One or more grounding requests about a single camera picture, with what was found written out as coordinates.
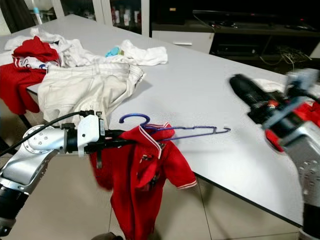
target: red shirt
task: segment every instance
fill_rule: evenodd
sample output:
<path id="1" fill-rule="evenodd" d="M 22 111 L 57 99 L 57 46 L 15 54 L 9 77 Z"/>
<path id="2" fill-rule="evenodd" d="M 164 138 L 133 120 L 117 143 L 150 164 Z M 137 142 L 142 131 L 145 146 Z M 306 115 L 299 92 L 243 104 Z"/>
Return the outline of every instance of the red shirt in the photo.
<path id="1" fill-rule="evenodd" d="M 137 126 L 120 136 L 137 143 L 104 149 L 101 169 L 96 168 L 97 155 L 91 155 L 98 184 L 107 190 L 113 189 L 111 205 L 127 239 L 146 240 L 153 232 L 166 179 L 179 189 L 197 184 L 194 173 L 174 143 L 156 141 L 171 138 L 174 133 L 170 129 L 149 135 Z"/>
<path id="2" fill-rule="evenodd" d="M 44 63 L 59 59 L 57 51 L 37 36 L 24 41 L 12 56 L 35 57 Z M 27 87 L 41 83 L 45 75 L 44 69 L 16 67 L 14 63 L 0 66 L 0 98 L 14 114 L 23 115 L 26 110 L 38 113 L 39 106 L 28 93 Z"/>

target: clothes hanger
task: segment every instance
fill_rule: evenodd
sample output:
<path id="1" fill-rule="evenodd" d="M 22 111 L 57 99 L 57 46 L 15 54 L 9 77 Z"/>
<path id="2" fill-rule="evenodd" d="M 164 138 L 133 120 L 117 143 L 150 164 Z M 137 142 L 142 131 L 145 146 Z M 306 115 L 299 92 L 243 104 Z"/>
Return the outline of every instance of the clothes hanger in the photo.
<path id="1" fill-rule="evenodd" d="M 224 134 L 227 132 L 231 131 L 231 128 L 224 127 L 222 131 L 217 131 L 216 126 L 192 126 L 192 127 L 184 127 L 184 126 L 173 126 L 173 127 L 161 127 L 161 128 L 156 128 L 154 126 L 146 126 L 150 122 L 150 117 L 142 114 L 142 113 L 130 113 L 122 116 L 119 119 L 119 123 L 123 124 L 125 122 L 126 118 L 129 117 L 142 117 L 145 118 L 145 122 L 141 123 L 140 126 L 144 129 L 149 129 L 149 130 L 154 130 L 153 132 L 149 133 L 150 135 L 155 134 L 156 132 L 159 131 L 164 131 L 164 130 L 173 130 L 173 129 L 182 129 L 182 130 L 194 130 L 194 129 L 212 129 L 212 132 L 209 133 L 201 133 L 201 134 L 195 134 L 195 135 L 187 135 L 187 136 L 180 136 L 180 137 L 172 137 L 172 138 L 165 138 L 161 139 L 159 141 L 171 141 L 171 140 L 177 140 L 177 139 L 187 139 L 187 138 L 195 138 L 195 137 L 200 137 L 200 136 L 206 136 L 206 135 L 213 135 L 213 134 Z"/>
<path id="2" fill-rule="evenodd" d="M 130 118 L 130 117 L 143 117 L 143 118 L 145 118 L 145 122 L 140 124 L 140 126 L 143 127 L 143 128 L 145 127 L 146 124 L 148 124 L 150 122 L 150 117 L 145 115 L 145 114 L 142 114 L 142 113 L 129 113 L 129 114 L 123 115 L 119 119 L 119 123 L 123 124 L 125 122 L 125 119 L 126 118 Z"/>

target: cabinet handle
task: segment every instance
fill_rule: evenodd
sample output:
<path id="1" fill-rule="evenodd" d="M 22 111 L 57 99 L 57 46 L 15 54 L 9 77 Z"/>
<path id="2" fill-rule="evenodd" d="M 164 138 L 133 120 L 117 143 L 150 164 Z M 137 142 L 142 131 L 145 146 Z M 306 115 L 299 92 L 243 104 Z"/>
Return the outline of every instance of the cabinet handle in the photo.
<path id="1" fill-rule="evenodd" d="M 174 45 L 180 45 L 180 46 L 192 46 L 192 42 L 179 42 L 179 41 L 174 41 Z"/>

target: tiled floor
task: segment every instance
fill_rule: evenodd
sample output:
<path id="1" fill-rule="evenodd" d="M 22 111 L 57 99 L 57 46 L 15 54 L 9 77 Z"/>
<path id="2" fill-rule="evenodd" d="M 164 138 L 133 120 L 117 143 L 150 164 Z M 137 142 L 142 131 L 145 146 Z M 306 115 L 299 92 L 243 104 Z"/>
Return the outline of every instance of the tiled floor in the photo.
<path id="1" fill-rule="evenodd" d="M 0 108 L 0 134 L 8 143 L 16 142 L 26 129 L 1 101 Z M 1 158 L 0 164 L 7 160 Z M 184 190 L 165 184 L 150 240 L 298 239 L 295 226 L 201 179 L 198 183 Z M 123 235 L 110 196 L 96 185 L 87 158 L 56 156 L 4 239 L 90 240 L 108 231 Z"/>

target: red garment on hanger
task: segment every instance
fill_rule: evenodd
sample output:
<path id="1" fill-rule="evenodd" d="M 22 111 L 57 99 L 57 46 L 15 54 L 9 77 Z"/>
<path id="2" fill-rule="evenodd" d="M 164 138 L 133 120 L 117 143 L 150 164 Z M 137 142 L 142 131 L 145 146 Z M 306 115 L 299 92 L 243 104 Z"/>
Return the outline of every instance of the red garment on hanger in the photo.
<path id="1" fill-rule="evenodd" d="M 149 135 L 137 126 L 119 136 L 135 140 L 136 144 L 104 149 L 101 169 L 96 168 L 97 154 L 91 155 L 96 181 L 109 191 L 113 189 L 111 205 L 127 239 L 146 240 L 153 232 L 166 179 L 179 189 L 197 184 L 194 173 L 174 143 L 156 141 L 170 138 L 174 133 L 170 129 Z"/>
<path id="2" fill-rule="evenodd" d="M 12 56 L 35 57 L 44 63 L 59 59 L 57 51 L 37 36 L 24 41 Z M 0 98 L 14 114 L 23 115 L 26 110 L 38 113 L 39 106 L 28 93 L 27 87 L 41 83 L 45 75 L 44 69 L 16 67 L 14 63 L 0 66 Z"/>

